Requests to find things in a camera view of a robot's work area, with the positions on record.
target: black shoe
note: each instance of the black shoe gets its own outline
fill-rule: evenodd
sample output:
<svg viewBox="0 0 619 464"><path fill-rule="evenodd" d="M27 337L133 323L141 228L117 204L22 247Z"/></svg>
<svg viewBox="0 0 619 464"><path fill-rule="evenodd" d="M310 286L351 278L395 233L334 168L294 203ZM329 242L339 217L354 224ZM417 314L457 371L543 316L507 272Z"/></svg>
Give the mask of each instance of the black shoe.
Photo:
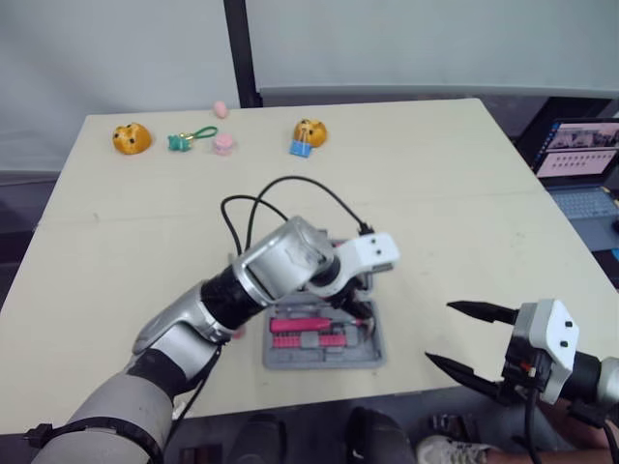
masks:
<svg viewBox="0 0 619 464"><path fill-rule="evenodd" d="M389 416L355 408L344 433L347 464L413 464L408 437Z"/></svg>
<svg viewBox="0 0 619 464"><path fill-rule="evenodd" d="M226 464L282 464L285 425L271 414L257 414L241 429Z"/></svg>

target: gray tray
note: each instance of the gray tray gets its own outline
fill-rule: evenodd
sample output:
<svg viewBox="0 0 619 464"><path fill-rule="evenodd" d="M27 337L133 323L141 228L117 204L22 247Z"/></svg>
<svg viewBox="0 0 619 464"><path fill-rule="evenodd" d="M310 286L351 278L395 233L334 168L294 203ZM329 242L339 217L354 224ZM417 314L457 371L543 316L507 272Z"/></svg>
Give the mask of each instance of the gray tray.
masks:
<svg viewBox="0 0 619 464"><path fill-rule="evenodd" d="M371 288L371 275L367 290ZM375 303L370 303L374 313L375 328L370 337L366 327L336 325L335 331L346 336L344 347L275 348L270 330L271 319L297 319L304 317L327 317L335 321L354 321L341 309L334 309L309 292L299 292L282 299L265 310L263 342L264 365L270 369L325 369L325 368L376 368L385 362L380 320ZM311 346L318 333L303 333L304 344Z"/></svg>

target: white tabletop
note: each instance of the white tabletop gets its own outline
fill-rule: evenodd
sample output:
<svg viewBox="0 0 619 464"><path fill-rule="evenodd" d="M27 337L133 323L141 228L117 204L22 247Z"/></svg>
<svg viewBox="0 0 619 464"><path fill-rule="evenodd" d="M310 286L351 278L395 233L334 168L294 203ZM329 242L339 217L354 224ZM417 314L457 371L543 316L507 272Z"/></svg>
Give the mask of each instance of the white tabletop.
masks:
<svg viewBox="0 0 619 464"><path fill-rule="evenodd" d="M309 159L287 154L303 117L329 141ZM136 121L156 136L123 157L110 134ZM170 153L165 137L218 123L239 142L227 159L208 141ZM221 198L256 194L284 174L325 182L401 251L373 295L387 362L375 370L270 371L263 318L224 350L192 411L211 415L446 387L424 351L498 378L511 328L445 307L471 299L518 306L561 298L581 327L582 351L619 347L619 300L584 244L478 101L424 101L232 111L105 115L82 132L0 312L0 433L65 421L129 358L144 323L227 264L232 242ZM269 193L335 237L355 223L311 186ZM249 205L231 207L245 229ZM255 237L279 225L260 212Z"/></svg>

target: black strap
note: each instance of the black strap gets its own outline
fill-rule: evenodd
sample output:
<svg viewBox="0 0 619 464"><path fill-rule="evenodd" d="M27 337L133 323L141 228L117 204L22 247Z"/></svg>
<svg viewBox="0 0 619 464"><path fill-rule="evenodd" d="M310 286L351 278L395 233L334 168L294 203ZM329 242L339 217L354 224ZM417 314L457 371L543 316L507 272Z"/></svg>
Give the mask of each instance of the black strap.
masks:
<svg viewBox="0 0 619 464"><path fill-rule="evenodd" d="M116 435L131 440L148 454L153 464L163 464L162 449L157 441L143 428L118 418L94 417L53 428L50 423L40 423L26 432L24 438L34 448L42 448L49 441L65 433L82 432L88 428L114 430Z"/></svg>

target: wall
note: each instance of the wall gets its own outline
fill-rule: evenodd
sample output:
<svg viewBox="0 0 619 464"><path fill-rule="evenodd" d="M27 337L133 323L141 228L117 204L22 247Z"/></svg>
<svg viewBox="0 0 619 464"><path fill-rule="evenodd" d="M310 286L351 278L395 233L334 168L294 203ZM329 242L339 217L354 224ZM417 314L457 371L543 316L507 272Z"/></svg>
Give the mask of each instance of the wall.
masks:
<svg viewBox="0 0 619 464"><path fill-rule="evenodd" d="M410 93L616 97L618 3L248 2L256 83L259 90L333 87L340 94L401 86Z"/></svg>
<svg viewBox="0 0 619 464"><path fill-rule="evenodd" d="M238 106L221 0L0 2L0 171L60 170L87 114L215 100Z"/></svg>

